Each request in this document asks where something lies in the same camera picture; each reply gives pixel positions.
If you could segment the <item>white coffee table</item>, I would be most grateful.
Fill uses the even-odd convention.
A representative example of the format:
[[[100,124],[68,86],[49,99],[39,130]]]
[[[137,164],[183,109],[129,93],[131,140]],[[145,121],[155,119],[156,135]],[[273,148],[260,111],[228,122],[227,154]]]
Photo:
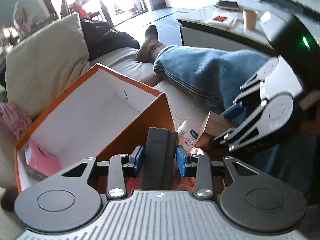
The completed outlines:
[[[213,15],[230,14],[230,11],[214,6],[204,7],[177,18],[180,25],[182,44],[191,47],[215,48],[226,51],[255,50],[268,56],[276,52],[265,37],[260,21],[254,30],[244,28],[242,12],[235,13],[235,20],[230,27],[209,23]]]

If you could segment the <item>black rectangular case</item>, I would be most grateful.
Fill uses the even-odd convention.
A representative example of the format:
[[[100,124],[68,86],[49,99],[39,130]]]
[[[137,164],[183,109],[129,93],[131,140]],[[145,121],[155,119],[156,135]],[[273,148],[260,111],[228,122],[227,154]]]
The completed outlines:
[[[176,143],[176,132],[164,128],[149,128],[139,180],[141,190],[171,189]]]

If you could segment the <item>right leg in jeans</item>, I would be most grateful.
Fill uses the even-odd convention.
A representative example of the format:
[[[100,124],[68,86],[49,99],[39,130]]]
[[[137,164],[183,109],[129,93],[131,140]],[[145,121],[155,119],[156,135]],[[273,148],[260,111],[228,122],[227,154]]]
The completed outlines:
[[[156,26],[150,25],[137,61],[151,63],[157,75],[186,90],[200,106],[221,114],[268,58],[252,50],[166,46],[159,42]]]

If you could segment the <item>pink package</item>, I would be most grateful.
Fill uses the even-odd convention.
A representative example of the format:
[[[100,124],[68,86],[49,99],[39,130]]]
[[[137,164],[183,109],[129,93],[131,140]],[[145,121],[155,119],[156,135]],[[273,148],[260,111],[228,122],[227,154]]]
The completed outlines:
[[[43,180],[62,170],[57,156],[42,150],[34,140],[24,148],[25,169],[30,176]]]

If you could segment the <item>black quilted jacket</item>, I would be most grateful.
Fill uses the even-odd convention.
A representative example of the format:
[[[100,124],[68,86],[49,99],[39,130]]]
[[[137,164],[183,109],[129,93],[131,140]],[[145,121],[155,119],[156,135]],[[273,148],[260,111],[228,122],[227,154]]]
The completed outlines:
[[[140,48],[137,40],[125,32],[117,31],[108,22],[81,17],[80,24],[89,52],[89,61],[120,48]]]

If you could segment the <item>cream sofa cushion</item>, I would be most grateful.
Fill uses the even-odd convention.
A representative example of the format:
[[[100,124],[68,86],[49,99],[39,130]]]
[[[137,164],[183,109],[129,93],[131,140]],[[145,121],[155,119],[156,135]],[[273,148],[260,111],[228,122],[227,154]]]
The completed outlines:
[[[10,103],[35,119],[89,70],[89,52],[77,14],[35,32],[7,56],[5,84]]]

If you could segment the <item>brown cardboard box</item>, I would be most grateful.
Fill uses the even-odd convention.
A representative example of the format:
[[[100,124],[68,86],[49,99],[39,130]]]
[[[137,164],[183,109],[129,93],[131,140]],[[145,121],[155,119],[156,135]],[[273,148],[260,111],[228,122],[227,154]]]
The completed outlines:
[[[209,111],[204,120],[197,140],[195,142],[196,148],[201,148],[204,152],[213,155],[216,151],[225,150],[226,146],[221,145],[220,142],[214,139],[225,133],[230,128],[236,128],[239,124],[232,120],[226,119],[212,111]]]

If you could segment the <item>beige sofa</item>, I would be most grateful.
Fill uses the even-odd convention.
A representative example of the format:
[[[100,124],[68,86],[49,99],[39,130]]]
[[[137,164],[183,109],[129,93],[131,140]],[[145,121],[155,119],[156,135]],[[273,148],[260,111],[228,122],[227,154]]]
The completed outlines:
[[[103,64],[121,74],[164,92],[167,96],[175,128],[179,128],[182,122],[189,117],[196,129],[200,129],[209,110],[202,108],[196,103],[193,96],[184,90],[175,87],[164,81],[159,75],[156,75],[152,64],[137,62],[136,51],[136,49],[132,48],[117,49],[91,61],[90,65]],[[14,135],[1,126],[1,194],[4,194],[7,189],[13,189],[16,186],[14,171],[15,145],[16,139]]]

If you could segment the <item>white blue carton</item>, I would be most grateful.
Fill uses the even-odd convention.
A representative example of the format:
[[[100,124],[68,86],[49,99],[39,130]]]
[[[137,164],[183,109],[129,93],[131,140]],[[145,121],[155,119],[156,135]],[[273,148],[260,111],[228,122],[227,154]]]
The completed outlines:
[[[189,117],[177,129],[178,144],[183,146],[188,154],[190,154],[191,149],[195,146],[198,132],[199,128]]]

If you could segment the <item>black notebook on table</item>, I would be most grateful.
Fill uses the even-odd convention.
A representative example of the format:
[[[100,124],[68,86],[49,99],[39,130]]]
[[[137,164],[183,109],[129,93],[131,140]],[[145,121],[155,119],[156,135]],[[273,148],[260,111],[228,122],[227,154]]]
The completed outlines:
[[[217,8],[224,9],[224,10],[232,10],[232,11],[240,10],[238,3],[234,1],[219,0],[215,6]]]

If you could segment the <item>orange cardboard box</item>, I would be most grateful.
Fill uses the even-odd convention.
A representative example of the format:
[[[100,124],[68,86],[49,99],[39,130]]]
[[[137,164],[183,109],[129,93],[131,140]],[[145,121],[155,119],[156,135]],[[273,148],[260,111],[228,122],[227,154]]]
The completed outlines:
[[[96,64],[55,98],[16,144],[17,188],[37,183],[24,166],[29,140],[67,168],[87,157],[108,160],[129,153],[145,144],[150,127],[174,129],[166,95]]]

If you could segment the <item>brown paper cup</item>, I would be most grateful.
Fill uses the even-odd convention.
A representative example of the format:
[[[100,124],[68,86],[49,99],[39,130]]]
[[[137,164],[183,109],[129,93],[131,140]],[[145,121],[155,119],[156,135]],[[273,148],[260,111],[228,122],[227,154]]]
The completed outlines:
[[[244,21],[244,29],[246,30],[255,30],[258,12],[256,10],[251,9],[243,9],[243,21]]]

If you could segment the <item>pink crumpled cloth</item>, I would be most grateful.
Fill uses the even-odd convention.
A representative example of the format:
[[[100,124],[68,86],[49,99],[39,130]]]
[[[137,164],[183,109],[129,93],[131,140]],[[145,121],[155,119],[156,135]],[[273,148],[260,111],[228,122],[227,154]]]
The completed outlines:
[[[20,140],[32,124],[30,116],[20,106],[1,102],[1,124]]]

